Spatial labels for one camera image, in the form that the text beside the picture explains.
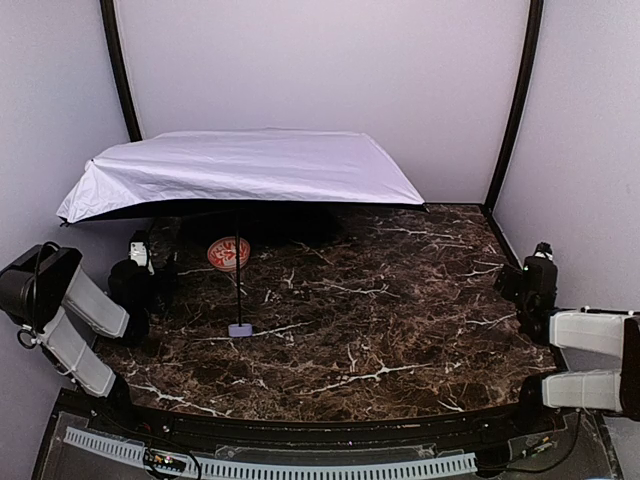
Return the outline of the lavender folding umbrella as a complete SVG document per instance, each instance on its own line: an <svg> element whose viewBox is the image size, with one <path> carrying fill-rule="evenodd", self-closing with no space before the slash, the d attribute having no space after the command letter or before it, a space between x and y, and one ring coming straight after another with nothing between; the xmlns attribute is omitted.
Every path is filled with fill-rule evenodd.
<svg viewBox="0 0 640 480"><path fill-rule="evenodd" d="M170 132L110 147L87 161L56 214L75 224L189 201L425 202L365 133L268 128Z"/></svg>

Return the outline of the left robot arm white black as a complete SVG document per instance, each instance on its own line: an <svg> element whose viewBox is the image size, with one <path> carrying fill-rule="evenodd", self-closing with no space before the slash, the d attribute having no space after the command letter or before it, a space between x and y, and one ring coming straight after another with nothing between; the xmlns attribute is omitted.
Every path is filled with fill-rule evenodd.
<svg viewBox="0 0 640 480"><path fill-rule="evenodd" d="M82 320L106 340L135 347L149 334L150 312L174 275L153 266L141 232L130 240L127 258L112 267L107 291L81 262L76 248L35 245L2 269L1 309L18 326L24 348L40 348L86 394L123 408L131 402L126 380L99 358L73 321Z"/></svg>

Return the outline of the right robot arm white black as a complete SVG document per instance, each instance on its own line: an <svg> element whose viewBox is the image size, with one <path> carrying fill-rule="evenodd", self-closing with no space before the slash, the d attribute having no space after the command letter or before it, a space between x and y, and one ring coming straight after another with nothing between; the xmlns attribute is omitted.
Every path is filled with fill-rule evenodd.
<svg viewBox="0 0 640 480"><path fill-rule="evenodd" d="M533 343L610 357L614 368L566 370L526 378L518 420L532 422L545 409L600 410L639 420L639 312L556 306L558 268L548 254L505 265L494 284L515 307L519 332Z"/></svg>

